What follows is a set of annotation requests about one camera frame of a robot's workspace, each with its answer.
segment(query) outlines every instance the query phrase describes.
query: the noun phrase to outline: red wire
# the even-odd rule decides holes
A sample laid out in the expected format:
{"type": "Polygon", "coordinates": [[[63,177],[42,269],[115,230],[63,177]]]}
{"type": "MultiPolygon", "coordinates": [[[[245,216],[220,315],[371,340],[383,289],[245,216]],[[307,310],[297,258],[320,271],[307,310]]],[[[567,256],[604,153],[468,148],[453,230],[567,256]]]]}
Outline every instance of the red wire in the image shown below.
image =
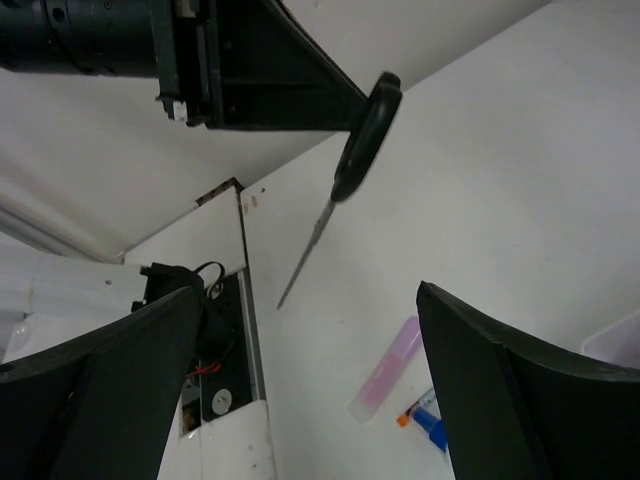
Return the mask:
{"type": "Polygon", "coordinates": [[[191,373],[187,374],[187,377],[195,377],[196,375],[207,375],[209,373],[216,373],[218,370],[222,368],[217,361],[213,361],[211,365],[207,365],[206,367],[196,367],[195,370],[191,373]]]}

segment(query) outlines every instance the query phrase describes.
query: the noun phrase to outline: scissor blade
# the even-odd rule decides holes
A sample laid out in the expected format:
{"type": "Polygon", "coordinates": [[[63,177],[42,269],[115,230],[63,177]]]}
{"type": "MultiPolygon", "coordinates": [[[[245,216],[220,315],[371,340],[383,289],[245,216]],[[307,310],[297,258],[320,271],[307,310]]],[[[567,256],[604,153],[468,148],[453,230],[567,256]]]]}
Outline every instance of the scissor blade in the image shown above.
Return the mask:
{"type": "Polygon", "coordinates": [[[331,200],[329,200],[329,203],[327,203],[327,206],[324,207],[324,210],[322,210],[322,213],[320,214],[320,218],[318,218],[318,221],[313,227],[313,233],[311,234],[311,239],[309,239],[309,243],[307,243],[307,246],[304,249],[302,256],[300,257],[300,260],[298,261],[298,265],[296,265],[296,269],[293,271],[293,275],[291,275],[291,280],[289,280],[289,283],[287,283],[287,288],[284,289],[284,293],[282,294],[282,297],[280,297],[280,301],[278,302],[278,306],[276,307],[277,310],[280,310],[280,307],[284,305],[284,301],[289,296],[289,292],[293,288],[293,284],[296,283],[296,280],[298,279],[298,275],[300,275],[300,272],[302,271],[302,267],[304,267],[304,264],[307,262],[309,255],[311,255],[311,251],[313,250],[313,247],[316,246],[316,243],[318,243],[318,240],[320,240],[320,237],[322,236],[322,232],[324,232],[324,229],[327,226],[327,223],[329,223],[329,219],[331,218],[331,214],[333,213],[333,210],[335,209],[335,207],[336,207],[336,204],[331,200]]]}

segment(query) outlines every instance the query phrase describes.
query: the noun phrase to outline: black wire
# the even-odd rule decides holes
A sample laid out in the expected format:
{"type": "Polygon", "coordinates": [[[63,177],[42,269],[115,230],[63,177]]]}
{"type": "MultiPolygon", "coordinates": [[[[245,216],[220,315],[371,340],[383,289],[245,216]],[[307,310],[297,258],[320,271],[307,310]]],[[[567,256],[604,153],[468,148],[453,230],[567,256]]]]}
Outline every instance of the black wire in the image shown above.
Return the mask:
{"type": "Polygon", "coordinates": [[[218,286],[222,286],[222,279],[225,277],[226,275],[226,270],[224,268],[224,265],[222,265],[220,262],[216,262],[214,260],[210,261],[210,262],[205,262],[202,265],[200,265],[198,268],[196,268],[194,270],[194,273],[200,273],[202,272],[202,270],[204,270],[207,267],[210,267],[211,265],[216,265],[219,269],[220,269],[220,273],[218,274],[218,278],[216,278],[216,280],[209,285],[208,287],[205,288],[205,295],[207,296],[207,298],[209,300],[213,300],[213,290],[216,289],[218,286]]]}

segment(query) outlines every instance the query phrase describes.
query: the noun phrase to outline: pink glue stick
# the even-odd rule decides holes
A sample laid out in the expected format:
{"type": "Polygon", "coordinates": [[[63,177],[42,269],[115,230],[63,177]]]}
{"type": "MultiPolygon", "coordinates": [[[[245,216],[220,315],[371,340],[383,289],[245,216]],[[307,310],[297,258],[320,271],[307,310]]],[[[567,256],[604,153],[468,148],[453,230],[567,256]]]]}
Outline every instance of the pink glue stick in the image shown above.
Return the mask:
{"type": "Polygon", "coordinates": [[[371,420],[420,345],[420,322],[418,317],[409,317],[356,398],[349,404],[349,413],[356,420],[361,423],[371,420]]]}

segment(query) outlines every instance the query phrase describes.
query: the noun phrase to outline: scissor handle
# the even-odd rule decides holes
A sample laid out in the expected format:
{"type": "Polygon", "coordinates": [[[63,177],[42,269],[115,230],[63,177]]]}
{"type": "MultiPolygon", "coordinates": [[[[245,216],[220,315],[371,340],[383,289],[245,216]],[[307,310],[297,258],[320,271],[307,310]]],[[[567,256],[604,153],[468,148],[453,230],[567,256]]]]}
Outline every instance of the scissor handle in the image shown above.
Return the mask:
{"type": "Polygon", "coordinates": [[[387,136],[401,100],[400,79],[384,72],[344,147],[334,176],[332,201],[344,202],[358,189],[387,136]]]}

